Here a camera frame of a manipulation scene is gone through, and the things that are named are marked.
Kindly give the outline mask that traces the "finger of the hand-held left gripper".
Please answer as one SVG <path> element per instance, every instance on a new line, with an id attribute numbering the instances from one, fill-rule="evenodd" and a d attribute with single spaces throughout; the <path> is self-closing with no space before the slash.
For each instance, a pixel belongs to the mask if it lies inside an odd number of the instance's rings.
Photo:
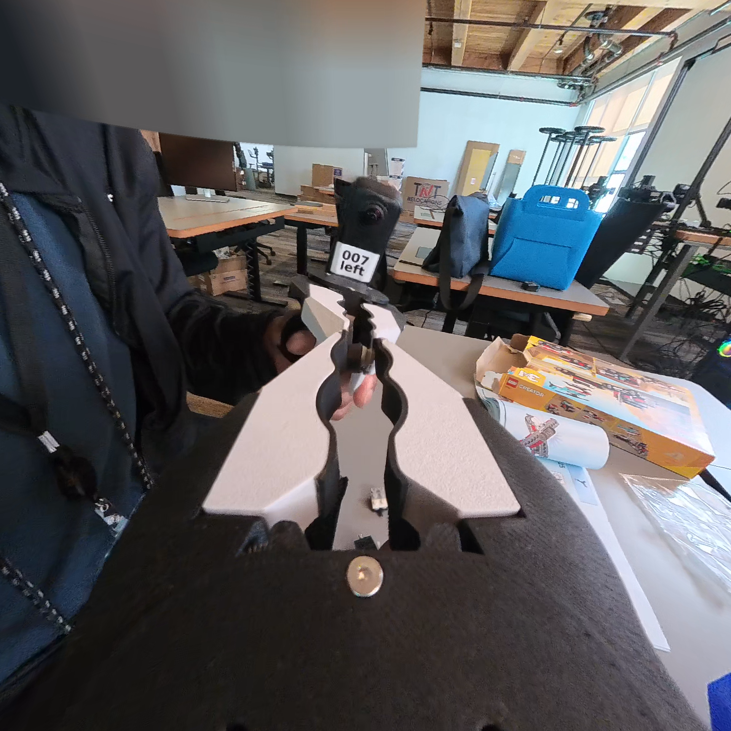
<path id="1" fill-rule="evenodd" d="M 343 295 L 318 284 L 308 285 L 308 294 L 301 304 L 302 323 L 314 336 L 316 345 L 331 336 L 350 331 L 350 318 L 344 308 Z"/>
<path id="2" fill-rule="evenodd" d="M 406 319 L 396 307 L 390 304 L 364 303 L 368 313 L 370 337 L 373 342 L 385 341 L 397 343 L 406 325 Z"/>

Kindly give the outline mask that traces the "blue felt tote bag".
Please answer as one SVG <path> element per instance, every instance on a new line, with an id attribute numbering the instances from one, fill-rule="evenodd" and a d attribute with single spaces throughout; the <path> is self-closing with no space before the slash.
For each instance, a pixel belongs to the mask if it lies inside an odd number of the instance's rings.
<path id="1" fill-rule="evenodd" d="M 601 221 L 582 189 L 533 186 L 501 208 L 490 275 L 567 290 Z"/>

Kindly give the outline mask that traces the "computer case with rainbow fans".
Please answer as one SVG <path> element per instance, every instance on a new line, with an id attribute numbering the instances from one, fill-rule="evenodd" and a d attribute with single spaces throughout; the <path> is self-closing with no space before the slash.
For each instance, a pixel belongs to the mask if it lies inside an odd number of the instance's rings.
<path id="1" fill-rule="evenodd" d="M 730 334 L 710 346 L 690 380 L 730 409 Z"/>

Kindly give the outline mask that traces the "tall office window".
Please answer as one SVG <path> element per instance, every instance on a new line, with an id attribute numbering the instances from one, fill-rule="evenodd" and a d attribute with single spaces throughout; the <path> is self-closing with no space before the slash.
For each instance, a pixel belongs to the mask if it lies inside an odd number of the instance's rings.
<path id="1" fill-rule="evenodd" d="M 623 174 L 639 150 L 656 111 L 673 81 L 679 60 L 671 61 L 595 99 L 586 123 L 603 128 L 614 141 L 591 151 L 580 168 L 580 181 L 588 186 L 601 176 Z"/>

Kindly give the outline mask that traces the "group of black bar stools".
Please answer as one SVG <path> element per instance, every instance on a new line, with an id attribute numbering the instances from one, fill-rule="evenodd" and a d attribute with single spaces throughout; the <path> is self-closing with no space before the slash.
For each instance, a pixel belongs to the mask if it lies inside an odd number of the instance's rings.
<path id="1" fill-rule="evenodd" d="M 600 126 L 568 130 L 545 126 L 539 132 L 545 135 L 545 143 L 532 185 L 583 188 L 600 152 L 618 140 Z"/>

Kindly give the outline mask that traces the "wooden office desk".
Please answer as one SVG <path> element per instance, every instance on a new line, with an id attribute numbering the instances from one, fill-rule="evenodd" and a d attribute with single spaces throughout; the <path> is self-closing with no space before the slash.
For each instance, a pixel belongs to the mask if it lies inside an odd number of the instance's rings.
<path id="1" fill-rule="evenodd" d="M 160 214 L 169 239 L 188 276 L 189 266 L 211 263 L 215 251 L 231 247 L 243 253 L 246 263 L 246 294 L 234 297 L 283 306 L 286 301 L 262 298 L 258 238 L 284 228 L 296 212 L 295 206 L 278 205 L 230 197 L 226 202 L 204 196 L 189 200 L 186 196 L 160 196 Z"/>

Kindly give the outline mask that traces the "dark monitor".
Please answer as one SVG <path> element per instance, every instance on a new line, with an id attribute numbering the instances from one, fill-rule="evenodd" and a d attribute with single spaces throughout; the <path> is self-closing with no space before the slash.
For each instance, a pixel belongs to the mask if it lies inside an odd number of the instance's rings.
<path id="1" fill-rule="evenodd" d="M 234 143 L 159 133 L 161 170 L 171 186 L 236 191 Z"/>

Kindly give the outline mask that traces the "yellow toy brick box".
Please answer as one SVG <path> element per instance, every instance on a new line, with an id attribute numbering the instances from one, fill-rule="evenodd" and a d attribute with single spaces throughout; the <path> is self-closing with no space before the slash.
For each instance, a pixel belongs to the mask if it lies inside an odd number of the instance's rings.
<path id="1" fill-rule="evenodd" d="M 618 449 L 683 477 L 716 458 L 692 392 L 657 375 L 516 334 L 485 348 L 475 377 L 516 404 L 599 427 Z"/>

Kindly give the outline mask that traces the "clear plastic bag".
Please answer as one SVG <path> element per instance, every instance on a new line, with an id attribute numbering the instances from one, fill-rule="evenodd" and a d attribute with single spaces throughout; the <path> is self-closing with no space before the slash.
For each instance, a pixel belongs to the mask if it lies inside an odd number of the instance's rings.
<path id="1" fill-rule="evenodd" d="M 620 475 L 653 528 L 698 582 L 730 593 L 729 491 L 714 477 Z"/>

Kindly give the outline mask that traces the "navy backpack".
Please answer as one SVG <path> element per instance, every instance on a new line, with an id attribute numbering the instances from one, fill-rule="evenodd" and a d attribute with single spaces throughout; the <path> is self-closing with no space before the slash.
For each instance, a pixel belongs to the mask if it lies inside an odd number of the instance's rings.
<path id="1" fill-rule="evenodd" d="M 490 207 L 486 196 L 453 196 L 448 203 L 441 232 L 422 268 L 439 279 L 439 298 L 444 310 L 456 314 L 469 308 L 490 272 Z M 452 296 L 452 279 L 469 278 L 458 300 Z"/>

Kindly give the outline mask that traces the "standing desk with equipment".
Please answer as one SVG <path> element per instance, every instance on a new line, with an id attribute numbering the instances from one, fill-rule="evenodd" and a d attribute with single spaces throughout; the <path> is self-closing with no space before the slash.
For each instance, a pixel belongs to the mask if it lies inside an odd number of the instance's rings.
<path id="1" fill-rule="evenodd" d="M 662 252 L 626 313 L 633 322 L 632 333 L 617 356 L 619 361 L 629 362 L 631 351 L 655 319 L 698 250 L 729 249 L 729 233 L 710 227 L 700 199 L 700 189 L 708 171 L 709 168 L 698 171 L 670 222 L 662 230 Z M 687 227 L 681 223 L 682 215 L 692 203 L 701 216 L 701 227 Z"/>

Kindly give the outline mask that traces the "person's left hand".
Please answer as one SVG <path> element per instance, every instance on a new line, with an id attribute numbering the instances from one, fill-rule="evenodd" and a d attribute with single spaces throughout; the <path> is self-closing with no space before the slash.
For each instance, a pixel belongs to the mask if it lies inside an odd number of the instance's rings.
<path id="1" fill-rule="evenodd" d="M 316 345 L 316 339 L 308 330 L 300 330 L 292 334 L 285 342 L 284 347 L 293 355 L 305 356 L 312 351 Z M 353 407 L 363 409 L 368 405 L 377 388 L 378 379 L 375 373 L 368 373 L 362 376 L 358 385 L 355 373 L 345 372 L 340 376 L 341 403 L 334 411 L 332 421 L 343 419 Z"/>

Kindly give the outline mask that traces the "grey office desk wood edge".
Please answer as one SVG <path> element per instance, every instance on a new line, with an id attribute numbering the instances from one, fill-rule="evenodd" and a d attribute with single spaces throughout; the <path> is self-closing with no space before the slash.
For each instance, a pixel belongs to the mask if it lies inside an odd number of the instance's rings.
<path id="1" fill-rule="evenodd" d="M 422 267 L 426 253 L 438 239 L 438 229 L 417 227 L 394 265 L 388 292 L 403 311 L 444 312 L 438 302 L 439 278 Z M 496 335 L 544 334 L 551 342 L 566 345 L 576 318 L 590 320 L 606 315 L 608 310 L 603 300 L 576 281 L 563 291 L 544 287 L 533 292 L 523 283 L 486 276 L 471 312 L 444 312 L 442 331 L 451 334 L 462 319 L 467 337 L 483 340 Z"/>

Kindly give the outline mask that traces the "blue plastic bin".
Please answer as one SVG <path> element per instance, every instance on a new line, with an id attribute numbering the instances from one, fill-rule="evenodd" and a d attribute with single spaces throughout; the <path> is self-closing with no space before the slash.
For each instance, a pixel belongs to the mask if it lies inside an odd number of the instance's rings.
<path id="1" fill-rule="evenodd" d="M 731 729 L 731 675 L 726 675 L 708 683 L 707 698 L 711 730 Z"/>

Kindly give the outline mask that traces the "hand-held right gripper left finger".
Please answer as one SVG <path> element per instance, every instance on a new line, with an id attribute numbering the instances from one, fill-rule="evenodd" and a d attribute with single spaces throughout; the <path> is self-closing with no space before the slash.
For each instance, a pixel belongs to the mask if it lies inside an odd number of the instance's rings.
<path id="1" fill-rule="evenodd" d="M 297 524 L 329 551 L 345 483 L 332 416 L 342 404 L 346 331 L 330 335 L 263 387 L 203 502 L 212 516 Z"/>

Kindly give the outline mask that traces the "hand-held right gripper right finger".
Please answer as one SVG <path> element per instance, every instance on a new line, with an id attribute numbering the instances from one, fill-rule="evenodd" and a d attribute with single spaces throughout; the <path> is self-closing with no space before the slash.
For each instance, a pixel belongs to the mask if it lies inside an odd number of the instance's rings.
<path id="1" fill-rule="evenodd" d="M 521 507 L 466 400 L 397 344 L 375 343 L 388 436 L 388 543 L 415 551 L 437 525 L 515 517 Z"/>

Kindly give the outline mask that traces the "toy instruction booklet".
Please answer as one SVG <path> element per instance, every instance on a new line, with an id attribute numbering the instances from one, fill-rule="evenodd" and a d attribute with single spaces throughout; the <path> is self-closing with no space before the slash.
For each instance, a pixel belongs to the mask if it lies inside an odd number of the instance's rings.
<path id="1" fill-rule="evenodd" d="M 563 486 L 597 533 L 629 594 L 653 647 L 670 652 L 660 626 L 599 500 L 590 471 L 605 466 L 610 454 L 606 434 L 597 426 L 531 409 L 499 397 L 482 385 L 477 396 L 488 413 L 543 464 Z"/>

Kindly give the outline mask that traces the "printed cardboard moving box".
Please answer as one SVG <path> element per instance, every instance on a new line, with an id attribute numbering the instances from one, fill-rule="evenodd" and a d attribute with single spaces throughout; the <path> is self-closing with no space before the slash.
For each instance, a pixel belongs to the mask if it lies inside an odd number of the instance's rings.
<path id="1" fill-rule="evenodd" d="M 403 212 L 413 214 L 416 207 L 443 211 L 449 203 L 449 192 L 448 180 L 407 176 L 401 181 Z"/>

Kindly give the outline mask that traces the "person's left forearm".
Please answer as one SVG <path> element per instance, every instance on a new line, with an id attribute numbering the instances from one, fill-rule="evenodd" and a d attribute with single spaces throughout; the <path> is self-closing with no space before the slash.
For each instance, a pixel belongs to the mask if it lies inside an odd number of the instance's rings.
<path id="1" fill-rule="evenodd" d="M 283 314 L 238 311 L 194 290 L 172 306 L 167 319 L 188 391 L 196 396 L 236 405 L 279 373 Z"/>

